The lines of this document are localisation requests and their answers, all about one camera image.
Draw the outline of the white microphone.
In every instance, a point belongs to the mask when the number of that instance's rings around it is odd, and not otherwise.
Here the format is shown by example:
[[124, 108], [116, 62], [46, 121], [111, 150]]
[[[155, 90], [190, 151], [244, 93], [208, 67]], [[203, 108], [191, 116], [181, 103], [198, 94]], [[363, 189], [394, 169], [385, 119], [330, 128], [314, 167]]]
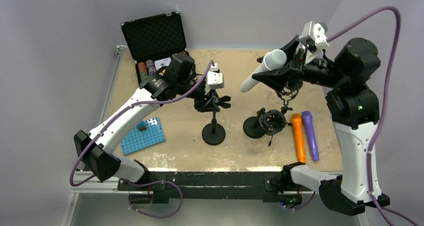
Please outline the white microphone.
[[274, 49], [266, 53], [259, 66], [241, 84], [240, 91], [246, 93], [259, 83], [259, 81], [253, 79], [254, 74], [280, 69], [286, 61], [287, 55], [281, 49]]

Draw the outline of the black clip round base stand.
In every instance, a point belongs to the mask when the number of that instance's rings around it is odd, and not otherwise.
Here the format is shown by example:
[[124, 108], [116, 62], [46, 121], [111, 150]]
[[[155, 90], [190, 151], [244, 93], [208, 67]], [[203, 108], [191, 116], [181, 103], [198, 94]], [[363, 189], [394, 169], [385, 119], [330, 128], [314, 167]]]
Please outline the black clip round base stand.
[[201, 132], [203, 141], [211, 146], [217, 146], [221, 144], [226, 137], [226, 131], [224, 127], [217, 121], [217, 113], [212, 112], [211, 122], [206, 124]]

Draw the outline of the black shock mount round stand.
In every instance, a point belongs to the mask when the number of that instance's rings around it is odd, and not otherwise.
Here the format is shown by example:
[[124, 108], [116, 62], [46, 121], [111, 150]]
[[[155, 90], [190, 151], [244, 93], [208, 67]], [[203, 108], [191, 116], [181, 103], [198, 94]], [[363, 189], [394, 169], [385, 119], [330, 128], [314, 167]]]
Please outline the black shock mount round stand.
[[274, 136], [281, 132], [288, 122], [285, 115], [276, 109], [266, 111], [261, 108], [256, 112], [256, 116], [248, 117], [243, 122], [243, 131], [246, 136], [252, 139], [259, 139], [264, 135]]

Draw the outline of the black tripod shock mount stand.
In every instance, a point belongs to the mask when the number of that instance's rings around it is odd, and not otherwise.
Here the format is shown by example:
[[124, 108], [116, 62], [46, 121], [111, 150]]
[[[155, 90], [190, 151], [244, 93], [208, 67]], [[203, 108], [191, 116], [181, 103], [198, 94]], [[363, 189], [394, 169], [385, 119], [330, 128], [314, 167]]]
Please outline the black tripod shock mount stand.
[[294, 85], [289, 85], [282, 91], [277, 93], [277, 96], [282, 100], [283, 106], [280, 111], [277, 112], [275, 109], [269, 116], [267, 116], [266, 121], [268, 123], [268, 131], [271, 136], [268, 146], [271, 145], [274, 135], [281, 132], [286, 126], [290, 126], [291, 123], [286, 119], [286, 113], [288, 111], [293, 111], [292, 107], [289, 107], [289, 102], [293, 100], [298, 94], [299, 90], [302, 87], [302, 82], [297, 82]]

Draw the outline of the purple microphone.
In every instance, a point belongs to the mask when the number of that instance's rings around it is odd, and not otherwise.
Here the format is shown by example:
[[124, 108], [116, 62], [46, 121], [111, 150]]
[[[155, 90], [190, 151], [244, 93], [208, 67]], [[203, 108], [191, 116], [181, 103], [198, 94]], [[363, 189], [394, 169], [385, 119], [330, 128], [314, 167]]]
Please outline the purple microphone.
[[306, 131], [311, 158], [313, 161], [319, 161], [320, 154], [313, 124], [313, 116], [310, 111], [303, 111], [301, 113], [301, 118]]

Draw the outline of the orange microphone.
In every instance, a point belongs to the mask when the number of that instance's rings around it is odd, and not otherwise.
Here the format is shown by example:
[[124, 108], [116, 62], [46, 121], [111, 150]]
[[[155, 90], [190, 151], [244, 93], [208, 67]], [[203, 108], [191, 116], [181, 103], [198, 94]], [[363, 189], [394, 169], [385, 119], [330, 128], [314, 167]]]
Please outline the orange microphone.
[[293, 128], [297, 159], [301, 163], [306, 163], [306, 153], [305, 153], [305, 145], [304, 145], [304, 138], [303, 138], [303, 132], [302, 132], [301, 115], [298, 113], [294, 113], [291, 116], [291, 124]]

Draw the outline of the black silver-head microphone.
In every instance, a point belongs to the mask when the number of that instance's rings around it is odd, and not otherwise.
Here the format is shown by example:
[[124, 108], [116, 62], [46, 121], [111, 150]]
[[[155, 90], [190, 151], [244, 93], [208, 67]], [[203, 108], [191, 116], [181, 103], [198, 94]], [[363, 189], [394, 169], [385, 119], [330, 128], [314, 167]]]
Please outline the black silver-head microphone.
[[319, 24], [324, 29], [324, 31], [327, 33], [328, 32], [328, 25], [325, 22], [320, 22]]

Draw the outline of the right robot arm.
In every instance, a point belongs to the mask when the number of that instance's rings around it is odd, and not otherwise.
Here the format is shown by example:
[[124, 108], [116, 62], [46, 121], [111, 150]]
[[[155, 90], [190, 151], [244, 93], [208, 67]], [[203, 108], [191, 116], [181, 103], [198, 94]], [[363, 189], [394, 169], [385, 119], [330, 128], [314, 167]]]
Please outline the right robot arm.
[[342, 156], [342, 174], [331, 176], [295, 162], [282, 168], [281, 185], [292, 190], [305, 186], [317, 192], [331, 211], [347, 216], [365, 212], [366, 207], [385, 207], [390, 198], [382, 193], [376, 173], [374, 134], [382, 125], [377, 95], [367, 81], [379, 68], [378, 49], [362, 37], [350, 39], [334, 60], [307, 62], [294, 38], [283, 47], [291, 53], [283, 67], [253, 74], [276, 92], [303, 81], [329, 88], [325, 96]]

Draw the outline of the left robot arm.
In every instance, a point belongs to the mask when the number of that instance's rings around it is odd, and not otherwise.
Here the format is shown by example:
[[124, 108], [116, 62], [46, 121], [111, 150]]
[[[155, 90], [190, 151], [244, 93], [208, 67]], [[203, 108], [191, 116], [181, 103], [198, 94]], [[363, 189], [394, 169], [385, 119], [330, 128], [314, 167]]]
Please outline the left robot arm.
[[100, 182], [117, 177], [129, 181], [138, 191], [146, 189], [148, 169], [141, 162], [115, 154], [122, 139], [161, 106], [184, 98], [193, 99], [195, 110], [201, 113], [230, 108], [230, 96], [219, 97], [216, 92], [224, 86], [224, 75], [213, 60], [198, 78], [192, 57], [182, 53], [172, 56], [169, 65], [142, 80], [130, 99], [112, 116], [89, 132], [75, 133], [78, 158], [74, 166], [83, 163]]

